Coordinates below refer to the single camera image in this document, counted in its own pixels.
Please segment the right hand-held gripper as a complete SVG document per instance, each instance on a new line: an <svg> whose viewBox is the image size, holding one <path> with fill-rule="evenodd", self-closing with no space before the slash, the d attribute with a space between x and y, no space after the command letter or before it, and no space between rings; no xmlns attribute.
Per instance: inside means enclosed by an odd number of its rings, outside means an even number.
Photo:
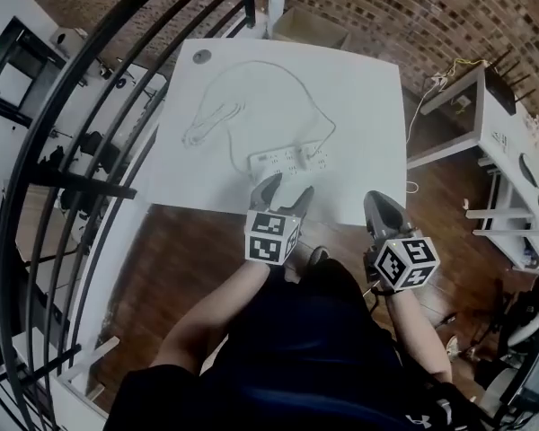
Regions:
<svg viewBox="0 0 539 431"><path fill-rule="evenodd" d="M395 293L426 285L440 265L433 241L404 219L401 205L380 191L365 195L364 214L373 239L364 256L367 281Z"/></svg>

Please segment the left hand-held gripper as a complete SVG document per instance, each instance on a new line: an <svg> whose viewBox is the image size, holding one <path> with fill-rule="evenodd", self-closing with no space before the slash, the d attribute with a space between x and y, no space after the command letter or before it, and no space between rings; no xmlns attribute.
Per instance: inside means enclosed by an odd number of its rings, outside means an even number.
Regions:
<svg viewBox="0 0 539 431"><path fill-rule="evenodd" d="M251 193L244 227L247 260L283 265L297 245L302 222L314 197L314 187L307 187L293 205L271 210L282 176L281 172L269 176Z"/></svg>

